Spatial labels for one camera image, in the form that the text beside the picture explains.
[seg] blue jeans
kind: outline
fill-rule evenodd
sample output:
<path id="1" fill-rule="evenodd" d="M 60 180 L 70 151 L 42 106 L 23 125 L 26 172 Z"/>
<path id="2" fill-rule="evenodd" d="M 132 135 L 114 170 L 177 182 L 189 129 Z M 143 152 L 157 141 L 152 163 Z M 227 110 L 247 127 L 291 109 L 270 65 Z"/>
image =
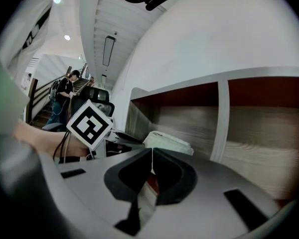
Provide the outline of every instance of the blue jeans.
<path id="1" fill-rule="evenodd" d="M 49 125 L 52 123 L 60 122 L 61 124 L 66 126 L 66 111 L 67 111 L 67 107 L 62 108 L 62 106 L 60 105 L 60 103 L 58 101 L 53 101 L 52 116 L 46 124 Z"/>

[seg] stair railing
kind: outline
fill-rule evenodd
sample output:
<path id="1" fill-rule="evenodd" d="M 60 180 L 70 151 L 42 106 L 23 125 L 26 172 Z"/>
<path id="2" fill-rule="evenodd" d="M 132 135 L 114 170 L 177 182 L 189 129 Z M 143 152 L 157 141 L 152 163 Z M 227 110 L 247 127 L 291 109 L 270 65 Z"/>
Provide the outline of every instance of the stair railing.
<path id="1" fill-rule="evenodd" d="M 79 70 L 81 72 L 80 75 L 82 75 L 84 73 L 84 71 L 86 70 L 87 66 L 86 64 L 84 65 L 84 67 Z M 25 122 L 29 125 L 32 125 L 32 121 L 33 121 L 33 118 L 32 118 L 32 111 L 33 111 L 33 108 L 39 104 L 44 98 L 47 99 L 47 96 L 49 94 L 49 88 L 51 86 L 51 84 L 56 81 L 56 80 L 59 80 L 65 76 L 67 76 L 69 73 L 71 73 L 71 70 L 72 70 L 72 67 L 69 66 L 68 70 L 66 71 L 66 74 L 65 75 L 62 75 L 44 85 L 42 85 L 41 87 L 39 88 L 36 88 L 37 84 L 38 84 L 38 79 L 36 78 L 33 78 L 32 79 L 32 82 L 31 82 L 31 85 L 30 85 L 30 88 L 29 88 L 29 103 L 27 104 L 26 106 L 26 110 L 25 110 Z"/>

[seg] linear light fixture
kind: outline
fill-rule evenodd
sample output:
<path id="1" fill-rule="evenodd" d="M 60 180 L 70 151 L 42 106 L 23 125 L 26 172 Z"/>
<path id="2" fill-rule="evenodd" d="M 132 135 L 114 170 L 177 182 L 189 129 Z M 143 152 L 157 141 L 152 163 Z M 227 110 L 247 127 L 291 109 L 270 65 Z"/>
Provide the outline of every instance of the linear light fixture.
<path id="1" fill-rule="evenodd" d="M 106 75 L 102 74 L 102 84 L 106 84 Z"/>
<path id="2" fill-rule="evenodd" d="M 105 44 L 104 44 L 104 52 L 103 52 L 103 65 L 109 66 L 111 54 L 114 46 L 115 38 L 111 36 L 107 36 L 105 38 Z"/>

